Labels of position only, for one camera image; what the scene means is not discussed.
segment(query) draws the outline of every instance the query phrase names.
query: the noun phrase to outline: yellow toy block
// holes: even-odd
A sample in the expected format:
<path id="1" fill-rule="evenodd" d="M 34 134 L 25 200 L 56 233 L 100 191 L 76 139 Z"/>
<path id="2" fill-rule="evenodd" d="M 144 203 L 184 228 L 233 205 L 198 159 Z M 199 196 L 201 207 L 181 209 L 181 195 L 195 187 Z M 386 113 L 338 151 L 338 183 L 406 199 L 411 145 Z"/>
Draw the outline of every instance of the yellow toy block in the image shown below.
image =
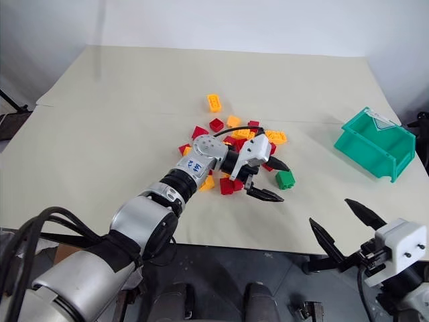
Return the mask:
<path id="1" fill-rule="evenodd" d="M 228 120 L 227 120 L 228 127 L 237 127 L 240 125 L 240 123 L 241 123 L 241 120 L 237 116 L 234 116 L 234 115 L 228 116 Z"/>
<path id="2" fill-rule="evenodd" d="M 210 108 L 210 112 L 216 113 L 222 111 L 221 101 L 219 100 L 219 96 L 216 94 L 207 95 L 208 107 Z"/>
<path id="3" fill-rule="evenodd" d="M 236 129 L 231 134 L 231 137 L 235 139 L 247 139 L 249 136 L 250 136 L 250 129 Z"/>
<path id="4" fill-rule="evenodd" d="M 183 151 L 183 156 L 187 155 L 191 150 L 192 150 L 192 147 L 191 146 L 187 146 L 185 148 L 185 150 Z"/>
<path id="5" fill-rule="evenodd" d="M 215 181 L 213 180 L 213 176 L 209 175 L 207 176 L 207 179 L 204 181 L 202 186 L 200 187 L 200 191 L 207 191 L 211 188 L 215 187 Z"/>
<path id="6" fill-rule="evenodd" d="M 268 131 L 265 131 L 265 135 L 267 136 L 268 140 L 274 144 L 283 144 L 288 141 L 286 134 L 281 131 L 268 130 Z"/>

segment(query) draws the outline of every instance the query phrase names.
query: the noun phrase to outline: toy building block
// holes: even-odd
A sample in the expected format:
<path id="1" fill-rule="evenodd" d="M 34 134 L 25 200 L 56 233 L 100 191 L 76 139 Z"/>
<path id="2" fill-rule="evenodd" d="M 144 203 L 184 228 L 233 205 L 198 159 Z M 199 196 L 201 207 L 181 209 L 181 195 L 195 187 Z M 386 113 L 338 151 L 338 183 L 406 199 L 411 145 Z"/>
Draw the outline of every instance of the toy building block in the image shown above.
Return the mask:
<path id="1" fill-rule="evenodd" d="M 250 136 L 250 129 L 236 129 L 231 136 L 235 139 L 247 139 Z"/>
<path id="2" fill-rule="evenodd" d="M 274 143 L 270 143 L 271 144 L 271 152 L 269 153 L 269 155 L 273 155 L 275 152 L 275 149 L 277 148 L 277 146 Z"/>
<path id="3" fill-rule="evenodd" d="M 215 181 L 213 180 L 213 176 L 207 176 L 207 179 L 200 187 L 200 191 L 207 191 L 215 187 Z"/>
<path id="4" fill-rule="evenodd" d="M 234 184 L 234 191 L 240 191 L 241 189 L 244 188 L 244 184 L 239 179 L 235 179 L 233 181 L 233 184 Z"/>
<path id="5" fill-rule="evenodd" d="M 184 146 L 179 146 L 179 151 L 181 155 L 183 155 L 187 146 L 190 148 L 189 144 L 185 144 Z"/>
<path id="6" fill-rule="evenodd" d="M 286 137 L 285 133 L 281 131 L 267 130 L 265 131 L 265 135 L 267 136 L 270 143 L 283 144 L 288 141 L 288 138 Z"/>
<path id="7" fill-rule="evenodd" d="M 229 146 L 233 146 L 235 141 L 236 139 L 232 138 L 231 136 L 227 136 L 225 139 L 223 139 L 223 143 L 228 144 Z"/>
<path id="8" fill-rule="evenodd" d="M 208 107 L 210 112 L 216 113 L 222 111 L 221 100 L 216 94 L 207 95 Z"/>
<path id="9" fill-rule="evenodd" d="M 275 180 L 281 190 L 292 188 L 295 184 L 295 178 L 292 171 L 279 171 L 275 175 Z"/>
<path id="10" fill-rule="evenodd" d="M 192 150 L 191 146 L 185 147 L 185 150 L 183 151 L 183 156 L 187 155 Z"/>
<path id="11" fill-rule="evenodd" d="M 248 126 L 259 126 L 258 121 L 249 121 L 247 123 Z M 250 132 L 257 133 L 257 129 L 251 129 Z"/>
<path id="12" fill-rule="evenodd" d="M 247 139 L 239 139 L 235 141 L 235 151 L 240 152 Z"/>
<path id="13" fill-rule="evenodd" d="M 219 132 L 224 127 L 224 123 L 220 119 L 214 119 L 208 125 L 215 132 Z"/>
<path id="14" fill-rule="evenodd" d="M 194 133 L 192 134 L 192 139 L 195 140 L 197 136 L 201 136 L 203 134 L 208 134 L 208 131 L 202 127 L 196 126 L 194 128 Z"/>
<path id="15" fill-rule="evenodd" d="M 241 120 L 237 116 L 234 116 L 234 115 L 228 116 L 228 120 L 227 120 L 228 127 L 237 127 L 240 125 L 240 123 L 241 123 Z"/>
<path id="16" fill-rule="evenodd" d="M 271 166 L 268 166 L 266 163 L 262 164 L 262 166 L 270 172 L 273 170 L 273 168 Z"/>
<path id="17" fill-rule="evenodd" d="M 229 178 L 221 178 L 221 194 L 232 195 L 234 192 L 234 183 Z"/>

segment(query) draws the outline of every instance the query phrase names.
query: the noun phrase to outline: green storage bin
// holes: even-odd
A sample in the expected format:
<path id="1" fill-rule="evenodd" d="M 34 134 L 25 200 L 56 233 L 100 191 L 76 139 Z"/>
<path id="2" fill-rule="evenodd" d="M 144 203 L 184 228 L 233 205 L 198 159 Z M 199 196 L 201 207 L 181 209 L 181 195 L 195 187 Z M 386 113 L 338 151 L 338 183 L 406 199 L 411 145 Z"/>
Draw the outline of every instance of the green storage bin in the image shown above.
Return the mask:
<path id="1" fill-rule="evenodd" d="M 366 107 L 342 126 L 335 147 L 377 178 L 395 182 L 416 154 L 416 137 Z"/>

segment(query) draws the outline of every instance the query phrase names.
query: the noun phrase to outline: white table surface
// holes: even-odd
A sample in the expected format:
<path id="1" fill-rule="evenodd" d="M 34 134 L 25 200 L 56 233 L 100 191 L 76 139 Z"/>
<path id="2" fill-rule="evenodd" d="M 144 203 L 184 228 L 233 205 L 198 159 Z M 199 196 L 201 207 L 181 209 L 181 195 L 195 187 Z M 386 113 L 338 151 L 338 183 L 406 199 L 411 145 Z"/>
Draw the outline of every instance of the white table surface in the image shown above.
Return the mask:
<path id="1" fill-rule="evenodd" d="M 59 205 L 106 233 L 121 204 L 180 159 L 177 147 L 189 142 L 193 127 L 208 127 L 214 117 L 208 93 L 221 96 L 217 117 L 235 113 L 286 132 L 289 142 L 276 156 L 290 166 L 296 185 L 280 191 L 274 173 L 261 169 L 257 186 L 283 196 L 283 203 L 244 191 L 222 196 L 219 184 L 197 192 L 180 218 L 178 242 L 323 254 L 312 217 L 349 254 L 373 232 L 344 198 L 386 221 L 429 225 L 429 178 L 417 157 L 392 184 L 333 147 L 341 124 L 364 106 L 397 121 L 364 59 L 89 47 L 2 153 L 0 226 L 19 227 Z M 47 225 L 46 231 L 67 230 Z"/>

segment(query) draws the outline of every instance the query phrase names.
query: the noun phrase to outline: red toy block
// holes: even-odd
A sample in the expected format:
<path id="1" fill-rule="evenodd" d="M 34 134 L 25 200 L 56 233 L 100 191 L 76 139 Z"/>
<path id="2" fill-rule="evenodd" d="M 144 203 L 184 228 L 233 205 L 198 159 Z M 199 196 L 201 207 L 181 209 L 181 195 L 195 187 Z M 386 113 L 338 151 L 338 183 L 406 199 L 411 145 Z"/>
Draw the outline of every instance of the red toy block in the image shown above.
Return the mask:
<path id="1" fill-rule="evenodd" d="M 244 142 L 246 142 L 247 139 L 239 139 L 235 141 L 235 150 L 237 152 L 240 152 L 241 148 L 243 147 Z"/>
<path id="2" fill-rule="evenodd" d="M 183 152 L 185 152 L 185 149 L 186 149 L 187 146 L 190 147 L 189 144 L 185 144 L 184 146 L 179 146 L 179 151 L 180 151 L 181 155 L 183 155 Z"/>
<path id="3" fill-rule="evenodd" d="M 209 125 L 210 128 L 215 132 L 219 132 L 224 127 L 224 123 L 220 119 L 214 119 L 209 123 Z"/>
<path id="4" fill-rule="evenodd" d="M 277 148 L 277 146 L 274 143 L 270 143 L 271 144 L 271 152 L 269 153 L 269 155 L 274 154 L 275 149 Z"/>
<path id="5" fill-rule="evenodd" d="M 227 136 L 225 139 L 223 139 L 223 143 L 230 144 L 232 146 L 235 145 L 236 141 L 237 140 L 235 138 L 232 138 L 231 136 Z"/>
<path id="6" fill-rule="evenodd" d="M 192 134 L 192 139 L 195 140 L 197 136 L 201 136 L 203 134 L 208 134 L 208 131 L 206 129 L 203 129 L 202 127 L 196 126 L 194 129 L 194 133 Z"/>
<path id="7" fill-rule="evenodd" d="M 265 168 L 265 169 L 267 169 L 268 171 L 272 171 L 273 170 L 273 168 L 271 167 L 271 166 L 268 166 L 267 164 L 262 164 L 262 166 Z"/>
<path id="8" fill-rule="evenodd" d="M 244 184 L 239 179 L 235 179 L 233 181 L 233 184 L 234 184 L 234 191 L 239 191 L 242 188 L 244 188 Z"/>
<path id="9" fill-rule="evenodd" d="M 229 180 L 229 178 L 221 178 L 221 194 L 222 195 L 232 195 L 234 192 L 234 182 Z"/>
<path id="10" fill-rule="evenodd" d="M 259 122 L 258 121 L 249 121 L 249 123 L 247 123 L 248 126 L 259 126 Z M 257 133 L 257 129 L 250 129 L 250 132 L 253 133 Z"/>

